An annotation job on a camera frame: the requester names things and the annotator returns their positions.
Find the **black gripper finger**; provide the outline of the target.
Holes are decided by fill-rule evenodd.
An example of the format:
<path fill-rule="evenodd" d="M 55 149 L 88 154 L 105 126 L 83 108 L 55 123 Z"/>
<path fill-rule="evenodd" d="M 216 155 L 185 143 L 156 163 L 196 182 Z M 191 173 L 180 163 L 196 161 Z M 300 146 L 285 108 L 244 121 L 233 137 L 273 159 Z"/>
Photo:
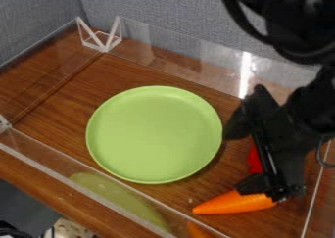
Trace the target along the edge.
<path fill-rule="evenodd" d="M 248 99 L 243 99 L 227 122 L 227 140 L 237 140 L 251 135 L 251 116 Z"/>
<path fill-rule="evenodd" d="M 240 195 L 264 193 L 273 200 L 279 199 L 276 188 L 279 186 L 279 177 L 265 173 L 253 173 L 240 183 L 235 189 Z"/>

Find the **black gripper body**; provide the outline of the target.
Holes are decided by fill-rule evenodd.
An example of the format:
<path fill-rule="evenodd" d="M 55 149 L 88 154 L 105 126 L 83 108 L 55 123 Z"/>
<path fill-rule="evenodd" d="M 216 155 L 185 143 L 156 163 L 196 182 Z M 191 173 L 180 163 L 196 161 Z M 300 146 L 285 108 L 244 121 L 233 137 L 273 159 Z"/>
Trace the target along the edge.
<path fill-rule="evenodd" d="M 283 105 L 261 85 L 245 99 L 261 173 L 279 177 L 277 200 L 299 196 L 304 193 L 304 156 L 335 137 L 335 66 L 323 67 Z"/>

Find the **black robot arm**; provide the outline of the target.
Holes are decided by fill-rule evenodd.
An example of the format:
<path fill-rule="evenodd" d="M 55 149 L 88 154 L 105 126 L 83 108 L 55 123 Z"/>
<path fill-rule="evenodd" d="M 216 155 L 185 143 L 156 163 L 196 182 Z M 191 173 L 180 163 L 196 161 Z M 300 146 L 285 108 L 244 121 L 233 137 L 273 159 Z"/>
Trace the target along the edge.
<path fill-rule="evenodd" d="M 236 185 L 236 191 L 261 193 L 277 202 L 304 193 L 304 156 L 335 137 L 335 0 L 223 3 L 251 37 L 292 62 L 320 65 L 312 82 L 283 104 L 257 84 L 227 125 L 227 139 L 252 138 L 263 168 Z"/>

